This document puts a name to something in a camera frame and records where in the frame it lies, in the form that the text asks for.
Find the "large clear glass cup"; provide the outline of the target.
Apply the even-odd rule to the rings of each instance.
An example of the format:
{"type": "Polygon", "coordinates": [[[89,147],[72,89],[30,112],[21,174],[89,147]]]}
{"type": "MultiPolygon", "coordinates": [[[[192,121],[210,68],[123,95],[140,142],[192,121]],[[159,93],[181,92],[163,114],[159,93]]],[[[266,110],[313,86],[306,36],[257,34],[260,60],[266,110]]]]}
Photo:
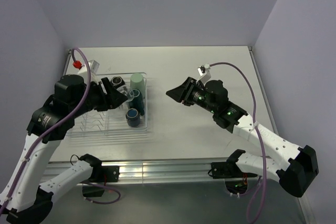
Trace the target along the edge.
{"type": "Polygon", "coordinates": [[[123,104],[120,105],[119,107],[113,109],[113,110],[108,110],[107,111],[107,115],[110,118],[114,118],[114,119],[119,119],[119,118],[123,118],[124,117],[124,106],[123,104]]]}

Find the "black mug cream interior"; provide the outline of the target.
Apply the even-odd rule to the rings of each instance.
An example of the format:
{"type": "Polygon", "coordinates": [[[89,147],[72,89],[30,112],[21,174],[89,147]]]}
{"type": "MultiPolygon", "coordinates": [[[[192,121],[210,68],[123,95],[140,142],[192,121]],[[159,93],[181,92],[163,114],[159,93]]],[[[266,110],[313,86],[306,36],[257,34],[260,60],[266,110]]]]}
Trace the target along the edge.
{"type": "Polygon", "coordinates": [[[125,85],[125,81],[120,76],[114,76],[110,80],[111,84],[115,88],[119,88],[125,85]]]}

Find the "dark green mug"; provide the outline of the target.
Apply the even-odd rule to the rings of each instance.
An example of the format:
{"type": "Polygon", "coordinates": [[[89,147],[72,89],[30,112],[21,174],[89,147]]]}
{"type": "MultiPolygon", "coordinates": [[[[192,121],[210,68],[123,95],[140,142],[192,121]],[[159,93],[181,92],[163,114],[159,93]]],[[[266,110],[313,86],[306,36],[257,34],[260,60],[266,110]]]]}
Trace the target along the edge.
{"type": "Polygon", "coordinates": [[[138,89],[132,89],[129,92],[130,102],[129,108],[136,109],[141,116],[145,115],[145,106],[143,102],[142,93],[138,89]]]}

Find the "light green plastic cup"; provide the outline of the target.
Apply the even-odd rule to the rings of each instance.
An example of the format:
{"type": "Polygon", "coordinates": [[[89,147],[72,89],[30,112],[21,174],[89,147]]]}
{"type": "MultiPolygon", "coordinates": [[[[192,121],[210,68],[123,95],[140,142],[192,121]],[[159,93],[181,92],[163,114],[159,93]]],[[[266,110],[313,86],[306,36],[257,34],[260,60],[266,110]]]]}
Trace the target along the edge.
{"type": "Polygon", "coordinates": [[[130,88],[131,90],[137,89],[140,91],[142,96],[146,97],[146,87],[145,87],[145,79],[141,73],[133,73],[130,77],[130,88]]]}

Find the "dark blue mug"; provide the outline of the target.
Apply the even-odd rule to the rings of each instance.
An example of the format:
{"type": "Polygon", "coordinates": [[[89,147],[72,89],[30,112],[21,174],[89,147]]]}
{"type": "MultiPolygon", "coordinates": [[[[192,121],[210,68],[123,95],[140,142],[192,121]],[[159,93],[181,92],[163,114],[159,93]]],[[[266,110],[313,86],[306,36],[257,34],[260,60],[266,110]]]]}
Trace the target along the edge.
{"type": "Polygon", "coordinates": [[[137,127],[140,125],[140,115],[138,111],[134,108],[130,108],[127,110],[125,118],[128,126],[130,127],[137,127]]]}

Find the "small clear glass cup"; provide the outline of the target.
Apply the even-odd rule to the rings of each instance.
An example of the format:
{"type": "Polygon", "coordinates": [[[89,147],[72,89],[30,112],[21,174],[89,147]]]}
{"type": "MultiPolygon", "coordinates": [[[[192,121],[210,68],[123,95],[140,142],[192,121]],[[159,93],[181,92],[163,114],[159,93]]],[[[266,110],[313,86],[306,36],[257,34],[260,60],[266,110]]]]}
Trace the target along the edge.
{"type": "Polygon", "coordinates": [[[141,92],[138,89],[131,89],[127,87],[126,85],[123,85],[121,87],[118,87],[117,90],[127,96],[127,102],[131,102],[136,98],[139,98],[141,95],[141,92]]]}

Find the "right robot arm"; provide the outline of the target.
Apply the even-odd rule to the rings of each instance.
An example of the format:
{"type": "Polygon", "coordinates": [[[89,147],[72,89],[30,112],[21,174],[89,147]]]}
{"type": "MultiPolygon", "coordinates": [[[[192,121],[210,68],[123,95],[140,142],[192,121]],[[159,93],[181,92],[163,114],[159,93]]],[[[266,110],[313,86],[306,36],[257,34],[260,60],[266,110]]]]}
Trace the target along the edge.
{"type": "Polygon", "coordinates": [[[188,77],[180,86],[167,91],[166,95],[185,106],[200,106],[212,114],[219,127],[256,147],[264,147],[264,157],[237,149],[226,161],[212,162],[209,175],[213,179],[266,174],[287,193],[300,198],[318,175],[317,154],[312,147],[288,142],[254,122],[250,114],[229,100],[222,81],[210,80],[202,85],[188,77]]]}

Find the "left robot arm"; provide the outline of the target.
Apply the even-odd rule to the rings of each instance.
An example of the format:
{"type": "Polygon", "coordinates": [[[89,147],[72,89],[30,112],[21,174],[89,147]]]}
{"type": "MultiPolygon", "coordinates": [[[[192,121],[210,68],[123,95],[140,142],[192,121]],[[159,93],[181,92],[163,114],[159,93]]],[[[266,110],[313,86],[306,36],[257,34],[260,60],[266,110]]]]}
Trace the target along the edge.
{"type": "Polygon", "coordinates": [[[55,83],[54,93],[36,110],[27,127],[25,145],[15,171],[1,193],[1,213],[8,223],[41,223],[64,194],[82,182],[102,182],[102,161],[90,154],[53,179],[41,179],[50,158],[73,128],[75,119],[96,110],[118,108],[127,96],[109,81],[84,81],[76,74],[55,83]]]}

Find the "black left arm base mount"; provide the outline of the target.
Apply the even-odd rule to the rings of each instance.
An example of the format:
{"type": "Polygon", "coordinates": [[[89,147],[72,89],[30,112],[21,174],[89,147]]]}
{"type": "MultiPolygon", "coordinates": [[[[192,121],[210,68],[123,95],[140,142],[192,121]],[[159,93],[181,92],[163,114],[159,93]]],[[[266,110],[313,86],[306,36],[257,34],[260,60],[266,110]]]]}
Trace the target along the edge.
{"type": "MultiPolygon", "coordinates": [[[[94,178],[89,178],[88,182],[95,185],[107,186],[107,183],[116,183],[119,180],[120,167],[117,165],[102,166],[101,171],[94,178]]],[[[82,195],[87,198],[102,197],[107,190],[88,184],[82,186],[82,195]]]]}

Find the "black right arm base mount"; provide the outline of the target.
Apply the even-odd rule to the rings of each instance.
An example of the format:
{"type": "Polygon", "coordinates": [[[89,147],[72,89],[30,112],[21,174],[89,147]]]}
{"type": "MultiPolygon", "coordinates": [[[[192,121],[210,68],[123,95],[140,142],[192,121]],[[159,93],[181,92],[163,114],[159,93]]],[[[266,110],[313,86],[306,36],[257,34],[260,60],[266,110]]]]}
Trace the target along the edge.
{"type": "Polygon", "coordinates": [[[244,173],[238,166],[230,162],[212,162],[208,171],[208,176],[213,179],[229,179],[229,178],[255,178],[258,177],[254,173],[244,173]]]}

